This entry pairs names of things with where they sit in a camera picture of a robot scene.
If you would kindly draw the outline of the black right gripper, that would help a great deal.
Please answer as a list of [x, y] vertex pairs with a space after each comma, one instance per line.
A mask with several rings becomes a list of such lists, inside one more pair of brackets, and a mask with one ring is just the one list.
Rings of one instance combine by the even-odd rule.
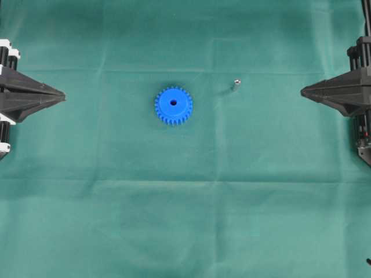
[[347, 50], [351, 71], [301, 89], [301, 95], [316, 103], [339, 111], [345, 117], [354, 117], [358, 156], [370, 166], [370, 105], [333, 100], [329, 96], [343, 96], [361, 92], [370, 87], [370, 36], [362, 36], [357, 45]]

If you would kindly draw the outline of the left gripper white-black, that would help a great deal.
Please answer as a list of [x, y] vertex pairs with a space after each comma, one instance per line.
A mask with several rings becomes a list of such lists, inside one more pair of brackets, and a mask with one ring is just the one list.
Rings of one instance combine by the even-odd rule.
[[19, 59], [20, 52], [10, 40], [1, 39], [1, 87], [15, 92], [1, 93], [1, 159], [10, 152], [12, 125], [66, 99], [63, 92], [15, 71]]

